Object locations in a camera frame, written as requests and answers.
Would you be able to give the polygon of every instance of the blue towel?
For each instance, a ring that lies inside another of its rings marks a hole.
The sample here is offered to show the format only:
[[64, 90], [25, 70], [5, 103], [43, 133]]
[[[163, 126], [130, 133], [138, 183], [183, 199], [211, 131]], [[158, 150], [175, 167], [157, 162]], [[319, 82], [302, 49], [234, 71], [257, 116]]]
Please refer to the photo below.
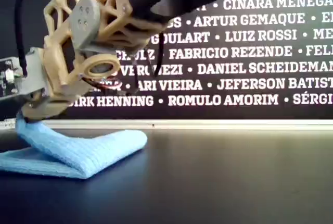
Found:
[[16, 119], [17, 134], [31, 147], [0, 154], [0, 170], [88, 179], [121, 159], [141, 150], [147, 136], [141, 131], [120, 131], [97, 138], [71, 138], [42, 122]]

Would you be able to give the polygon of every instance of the beige lattice structure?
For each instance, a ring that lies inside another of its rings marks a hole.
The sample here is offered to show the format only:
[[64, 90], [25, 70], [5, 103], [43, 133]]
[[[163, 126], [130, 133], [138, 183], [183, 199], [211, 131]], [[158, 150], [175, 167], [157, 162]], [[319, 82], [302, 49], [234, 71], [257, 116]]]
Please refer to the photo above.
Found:
[[[74, 49], [74, 58], [71, 61], [73, 68], [69, 70], [70, 56], [65, 54], [65, 50], [73, 48], [73, 35], [68, 18], [73, 9], [70, 1], [75, 4], [79, 0], [51, 0], [44, 9], [48, 35], [44, 39], [44, 48], [37, 51], [47, 74], [48, 88], [46, 91], [34, 93], [31, 101], [23, 106], [23, 115], [29, 119], [40, 120], [62, 113], [78, 97], [92, 89], [82, 78], [100, 81], [120, 69], [116, 55], [98, 54], [87, 58]], [[97, 1], [100, 7], [100, 25], [94, 41], [98, 43], [133, 54], [145, 47], [151, 36], [167, 27], [132, 18], [132, 8], [128, 0]], [[54, 12], [57, 14], [57, 22], [52, 17]], [[92, 72], [92, 68], [101, 64], [111, 68], [103, 73]]]

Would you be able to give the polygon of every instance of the circuit board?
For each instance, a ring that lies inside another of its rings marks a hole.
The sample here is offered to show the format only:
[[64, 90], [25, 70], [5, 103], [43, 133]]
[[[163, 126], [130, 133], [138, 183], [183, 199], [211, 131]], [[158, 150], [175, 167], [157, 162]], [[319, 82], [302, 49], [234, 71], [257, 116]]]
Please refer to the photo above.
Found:
[[11, 60], [0, 60], [0, 98], [17, 94], [18, 90], [14, 82], [8, 82], [6, 70], [13, 70]]

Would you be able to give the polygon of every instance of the white baseboard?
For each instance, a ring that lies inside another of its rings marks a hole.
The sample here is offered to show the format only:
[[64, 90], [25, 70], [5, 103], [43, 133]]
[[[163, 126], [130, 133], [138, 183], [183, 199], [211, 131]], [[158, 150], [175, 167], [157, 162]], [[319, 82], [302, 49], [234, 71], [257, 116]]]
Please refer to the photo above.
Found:
[[[45, 120], [52, 129], [333, 130], [333, 120]], [[15, 128], [15, 119], [0, 130]]]

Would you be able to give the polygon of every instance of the blue cloth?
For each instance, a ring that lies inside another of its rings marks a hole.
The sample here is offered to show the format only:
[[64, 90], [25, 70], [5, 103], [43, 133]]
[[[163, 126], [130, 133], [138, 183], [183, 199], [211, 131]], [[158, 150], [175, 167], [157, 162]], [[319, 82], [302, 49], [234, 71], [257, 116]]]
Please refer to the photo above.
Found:
[[97, 138], [71, 138], [42, 122], [26, 123], [21, 114], [17, 134], [31, 147], [0, 154], [0, 170], [88, 179], [121, 159], [141, 150], [147, 136], [141, 131], [120, 131]]

